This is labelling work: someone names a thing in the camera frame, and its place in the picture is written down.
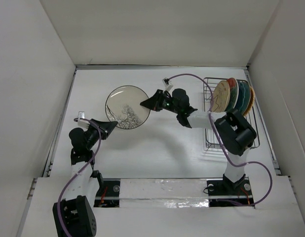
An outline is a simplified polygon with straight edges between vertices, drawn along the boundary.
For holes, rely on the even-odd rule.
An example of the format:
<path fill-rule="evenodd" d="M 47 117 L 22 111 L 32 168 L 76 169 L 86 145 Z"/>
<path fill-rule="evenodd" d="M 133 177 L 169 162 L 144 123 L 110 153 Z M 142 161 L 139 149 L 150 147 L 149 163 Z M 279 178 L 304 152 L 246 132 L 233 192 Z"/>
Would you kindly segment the cream plate with tree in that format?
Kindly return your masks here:
<path fill-rule="evenodd" d="M 143 125 L 150 115 L 150 110 L 140 105 L 148 98 L 148 95 L 136 86 L 120 86 L 106 99 L 106 116 L 109 121 L 116 121 L 118 128 L 135 129 Z"/>

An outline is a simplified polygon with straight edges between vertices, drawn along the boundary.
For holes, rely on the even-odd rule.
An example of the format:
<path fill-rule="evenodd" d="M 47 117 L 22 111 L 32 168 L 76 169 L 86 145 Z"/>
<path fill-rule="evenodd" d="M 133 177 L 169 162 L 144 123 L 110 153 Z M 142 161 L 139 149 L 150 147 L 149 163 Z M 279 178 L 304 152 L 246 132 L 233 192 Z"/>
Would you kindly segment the beige plate with bird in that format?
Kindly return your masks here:
<path fill-rule="evenodd" d="M 213 92 L 212 112 L 224 112 L 230 100 L 230 86 L 226 80 L 220 81 Z"/>

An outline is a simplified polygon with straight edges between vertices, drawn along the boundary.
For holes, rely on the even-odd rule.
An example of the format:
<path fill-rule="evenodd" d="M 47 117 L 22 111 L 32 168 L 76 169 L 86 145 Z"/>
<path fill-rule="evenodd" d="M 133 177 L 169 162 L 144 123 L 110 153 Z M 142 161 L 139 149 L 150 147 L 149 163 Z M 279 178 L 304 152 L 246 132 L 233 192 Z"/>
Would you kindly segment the red patterned plate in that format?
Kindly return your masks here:
<path fill-rule="evenodd" d="M 235 78 L 229 78 L 227 79 L 227 82 L 229 84 L 229 90 L 230 90 L 230 97 L 229 97 L 229 103 L 227 105 L 226 111 L 229 111 L 233 108 L 235 108 L 238 95 L 239 95 L 239 86 L 238 82 Z"/>

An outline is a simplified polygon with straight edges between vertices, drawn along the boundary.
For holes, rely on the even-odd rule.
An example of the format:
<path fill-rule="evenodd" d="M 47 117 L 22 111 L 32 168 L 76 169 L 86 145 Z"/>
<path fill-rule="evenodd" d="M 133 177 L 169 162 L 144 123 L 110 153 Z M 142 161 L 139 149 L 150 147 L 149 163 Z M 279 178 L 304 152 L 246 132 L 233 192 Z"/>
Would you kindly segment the dark teal scalloped plate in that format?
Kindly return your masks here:
<path fill-rule="evenodd" d="M 237 103 L 235 105 L 235 109 L 237 109 L 239 112 L 242 112 L 242 107 L 244 105 L 244 100 L 245 100 L 245 87 L 243 85 L 243 82 L 238 81 L 238 98 L 237 98 Z"/>

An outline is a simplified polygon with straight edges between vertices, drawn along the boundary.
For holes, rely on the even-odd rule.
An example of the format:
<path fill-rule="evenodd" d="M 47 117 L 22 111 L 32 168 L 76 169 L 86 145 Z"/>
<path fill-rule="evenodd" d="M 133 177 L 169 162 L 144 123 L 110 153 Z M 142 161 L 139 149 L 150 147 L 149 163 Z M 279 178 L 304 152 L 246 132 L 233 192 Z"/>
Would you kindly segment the light blue flower plate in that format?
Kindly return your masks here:
<path fill-rule="evenodd" d="M 251 89 L 250 89 L 250 85 L 247 82 L 243 82 L 242 85 L 244 88 L 244 101 L 241 108 L 241 113 L 243 116 L 245 116 L 245 112 L 249 106 L 249 102 L 251 99 Z"/>

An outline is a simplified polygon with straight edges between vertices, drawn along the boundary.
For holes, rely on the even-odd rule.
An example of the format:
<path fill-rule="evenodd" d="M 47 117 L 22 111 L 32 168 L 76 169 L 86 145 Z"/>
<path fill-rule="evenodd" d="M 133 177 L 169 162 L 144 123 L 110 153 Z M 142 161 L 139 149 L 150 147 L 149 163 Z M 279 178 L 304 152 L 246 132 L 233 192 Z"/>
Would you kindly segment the orange woven wicker plate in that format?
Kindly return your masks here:
<path fill-rule="evenodd" d="M 249 100 L 249 104 L 247 106 L 247 109 L 245 110 L 245 112 L 243 113 L 243 116 L 247 116 L 249 114 L 249 112 L 251 111 L 253 105 L 254 105 L 254 101 L 255 101 L 255 92 L 252 86 L 249 86 L 250 88 L 250 100 Z"/>

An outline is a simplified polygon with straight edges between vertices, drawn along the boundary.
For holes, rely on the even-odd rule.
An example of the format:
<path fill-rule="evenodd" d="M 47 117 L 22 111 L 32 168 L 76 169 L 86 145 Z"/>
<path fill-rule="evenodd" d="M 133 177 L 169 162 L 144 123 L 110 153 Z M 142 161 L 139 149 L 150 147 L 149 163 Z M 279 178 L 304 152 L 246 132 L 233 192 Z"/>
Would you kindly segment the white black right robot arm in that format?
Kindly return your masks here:
<path fill-rule="evenodd" d="M 211 129 L 228 160 L 223 174 L 223 190 L 234 194 L 240 189 L 245 179 L 247 156 L 257 134 L 237 109 L 219 113 L 199 111 L 190 105 L 186 91 L 180 88 L 175 89 L 171 96 L 158 89 L 140 105 L 151 111 L 165 109 L 173 112 L 184 127 Z"/>

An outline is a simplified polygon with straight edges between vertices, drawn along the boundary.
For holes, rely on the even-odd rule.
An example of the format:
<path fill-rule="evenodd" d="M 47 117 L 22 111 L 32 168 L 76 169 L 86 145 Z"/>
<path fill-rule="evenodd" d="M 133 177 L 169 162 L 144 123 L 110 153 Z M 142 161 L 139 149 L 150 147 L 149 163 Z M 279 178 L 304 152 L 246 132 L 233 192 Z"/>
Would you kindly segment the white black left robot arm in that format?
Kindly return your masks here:
<path fill-rule="evenodd" d="M 94 168 L 97 150 L 117 126 L 117 121 L 76 118 L 78 127 L 69 132 L 72 149 L 71 178 L 52 207 L 59 237 L 94 237 L 97 232 L 93 212 L 95 197 L 104 191 L 104 179 Z"/>

